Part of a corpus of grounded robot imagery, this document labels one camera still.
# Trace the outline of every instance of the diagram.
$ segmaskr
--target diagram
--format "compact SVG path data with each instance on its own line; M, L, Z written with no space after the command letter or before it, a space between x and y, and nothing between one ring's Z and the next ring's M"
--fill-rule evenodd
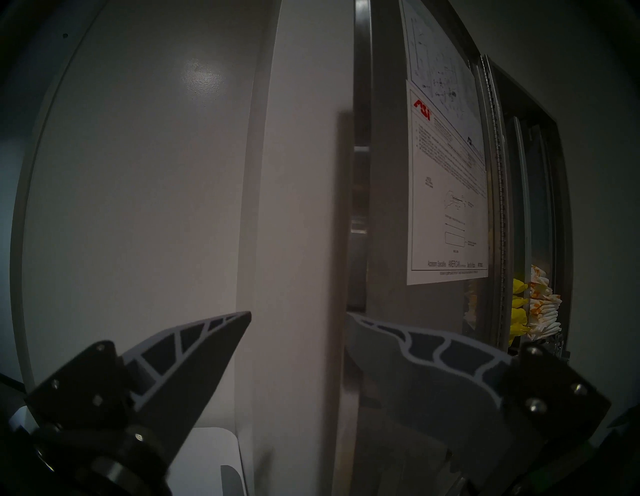
M449 190L444 196L444 242L465 247L465 197Z
M445 210L449 207L453 207L456 210L460 210L465 206L465 197L460 195L458 198L453 194L453 191L447 191L447 194L444 196L444 208Z

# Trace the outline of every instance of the white surface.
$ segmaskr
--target white surface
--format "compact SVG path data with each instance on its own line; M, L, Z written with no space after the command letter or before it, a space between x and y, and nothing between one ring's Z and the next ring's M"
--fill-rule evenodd
M101 1L62 2L25 46L0 88L0 373L20 382L9 288L13 205L20 168L42 97Z
M24 428L29 434L34 432L38 428L33 415L26 405L21 406L12 417L9 419L9 427L12 431L15 431L18 427Z
M258 0L111 0L36 156L24 319L38 383L89 344L120 352L236 311ZM199 425L234 430L234 366Z
M253 372L237 387L252 397L257 495L331 491L352 74L353 2L284 0L256 167L259 187L247 198L246 218L243 209L243 222L255 222L253 228L247 223L247 238L255 236L255 272L243 282L253 322L237 369L250 365Z
M486 277L488 202L484 161L408 81L406 94L410 205L407 284Z
M640 401L640 275L630 262L637 258L630 226L640 217L637 87L573 2L451 3L480 52L557 121L573 220L569 363L612 401L606 426ZM607 432L600 428L594 440Z
M223 496L221 465L233 467L243 480L244 488L236 436L216 427L195 428L173 460L166 481L173 496Z
M476 80L458 50L420 0L399 0L407 79L442 112L484 164Z

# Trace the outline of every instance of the gray trim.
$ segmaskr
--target gray trim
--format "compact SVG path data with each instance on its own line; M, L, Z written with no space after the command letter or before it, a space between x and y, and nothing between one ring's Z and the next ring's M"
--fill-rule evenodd
M222 496L244 496L242 479L231 465L220 465Z
M494 229L495 253L493 275L493 312L492 312L492 336L491 343L503 350L509 345L509 328L511 326L511 280L513 279L513 215L511 214L511 188L509 177L508 157L504 153L504 117L500 97L498 96L489 57L481 57L481 65L484 72L488 108L491 113L493 131L492 146L492 176L495 177L494 189L498 191L498 197L493 204L496 208L496 216L499 215L497 226Z
M531 294L531 206L529 204L529 176L527 173L527 157L524 150L524 142L522 139L522 127L520 119L513 118L513 124L516 131L516 141L518 145L518 160L520 161L520 176L522 178L522 201L524 208L524 283L527 288L524 290L525 310L529 315L529 298Z
M42 139L49 112L51 111L53 102L58 93L58 88L65 77L67 69L71 64L79 46L82 44L87 32L97 19L98 14L102 11L108 0L98 5L95 13L89 18L86 27L82 31L82 35L77 39L73 51L65 60L62 69L53 79L47 93L42 99L40 112L33 126L33 134L31 143L28 145L24 160L22 162L22 170L18 180L18 188L15 194L15 205L13 208L13 222L11 229L11 250L9 261L9 285L11 294L11 315L13 320L13 335L15 337L15 347L18 353L18 363L20 364L20 372L22 380L27 392L31 392L35 388L35 380L33 370L31 368L31 359L29 358L29 346L27 343L26 328L24 324L24 305L22 301L22 250L24 247L24 221L27 213L27 202L29 198L29 189L31 187L31 178L33 176L33 167L38 154L38 147Z

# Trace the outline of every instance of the metal frame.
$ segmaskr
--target metal frame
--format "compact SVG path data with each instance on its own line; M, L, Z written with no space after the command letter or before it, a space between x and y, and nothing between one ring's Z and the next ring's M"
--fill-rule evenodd
M492 342L500 349L507 349L509 344L509 328L511 326L511 280L513 279L513 215L511 206L511 178L509 174L508 156L505 153L504 136L506 134L504 115L500 104L500 97L496 91L495 78L492 72L489 57L481 58L481 66L484 76L483 98L489 110L493 139L490 143L491 176L496 185L492 188L497 191L497 197L493 199L494 228L493 242L496 249L493 251L493 308L490 322Z
M554 280L552 281L555 292L561 295L562 305L558 310L558 321L562 323L562 337L564 341L563 356L568 358L566 352L568 332L571 318L571 301L573 291L573 229L571 217L571 198L564 164L564 155L557 121L529 92L515 81L509 74L502 70L490 58L487 58L488 66L497 80L496 88L503 96L509 93L513 100L513 94L517 93L521 98L518 111L531 115L540 125L541 135L546 147L543 153L547 163L547 173L551 190L552 210L552 235L554 240L553 267Z
M505 288L512 277L510 267L513 242L509 228L510 202L508 171L502 157L504 122L499 98L495 93L493 76L487 61L480 59L473 39L457 16L453 7L444 0L423 0L430 12L459 52L467 59L476 75L481 95L483 134L485 136L487 181L489 189L490 262L489 277L483 287L485 293L479 301L481 333L490 344L505 350L510 324L511 291ZM367 260L369 258L369 194L372 152L372 96L373 96L373 42L371 0L355 0L354 39L354 162L351 184L351 232L349 235L349 285L347 309L367 310ZM341 364L340 403L337 423L337 443L333 470L332 494L347 495L351 484L355 453L360 387L362 373L345 352Z

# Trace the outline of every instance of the metal panel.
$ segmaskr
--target metal panel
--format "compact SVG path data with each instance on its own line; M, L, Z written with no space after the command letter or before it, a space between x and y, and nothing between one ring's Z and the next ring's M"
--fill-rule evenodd
M504 122L499 99L492 86L490 69L486 62L480 65L479 52L450 4L439 0L427 0L424 4L476 77L488 181L489 277L438 284L406 284L408 131L401 12L397 0L356 0L355 158L351 185L348 309L398 324L462 333L506 349L511 292L506 290L505 283L512 276L512 241L508 171L504 169L507 161L502 157ZM358 450L358 419L366 420L369 427L378 422L374 417L365 419L370 414L363 413L359 407L362 401L374 401L372 396L375 394L371 391L361 397L361 389L367 390L370 386L370 381L362 377L345 353L334 495L349 493L354 456ZM420 442L431 446L429 449L439 449L433 440L422 439Z

